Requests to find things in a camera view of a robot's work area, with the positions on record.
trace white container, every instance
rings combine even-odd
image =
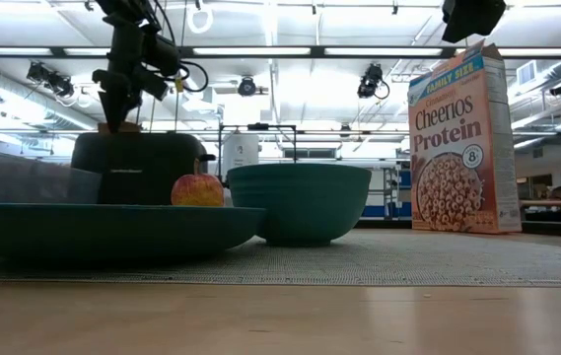
[[[258,135],[235,133],[223,145],[223,166],[230,169],[258,164]]]

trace green bowl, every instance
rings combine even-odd
[[[264,213],[233,207],[0,204],[0,257],[178,261],[246,242]]]
[[[258,235],[270,245],[325,246],[359,221],[368,170],[329,164],[262,164],[228,171],[237,207],[267,210]]]

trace gray rug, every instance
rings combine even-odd
[[[221,255],[167,266],[55,269],[0,260],[0,280],[561,287],[561,247],[452,234],[357,231],[329,248],[270,248],[255,238]]]

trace air duct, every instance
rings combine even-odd
[[[98,121],[72,108],[65,107],[33,89],[0,75],[0,98],[7,105],[15,106],[16,114],[27,120],[29,114],[42,114],[71,122],[83,129],[96,129]]]
[[[508,94],[513,99],[510,104],[514,104],[521,98],[525,98],[527,93],[533,91],[547,90],[561,83],[561,62],[549,66],[547,69],[536,73],[536,78],[526,84],[521,85],[519,81],[513,84]]]

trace metal rack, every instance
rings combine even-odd
[[[404,203],[411,203],[411,201],[401,200],[403,191],[409,191],[408,193],[411,193],[410,167],[407,165],[403,165],[402,163],[397,163],[394,168],[385,168],[384,205],[386,207],[386,219],[392,221],[411,219],[410,213],[409,215],[401,215],[403,212],[403,207],[405,206]]]

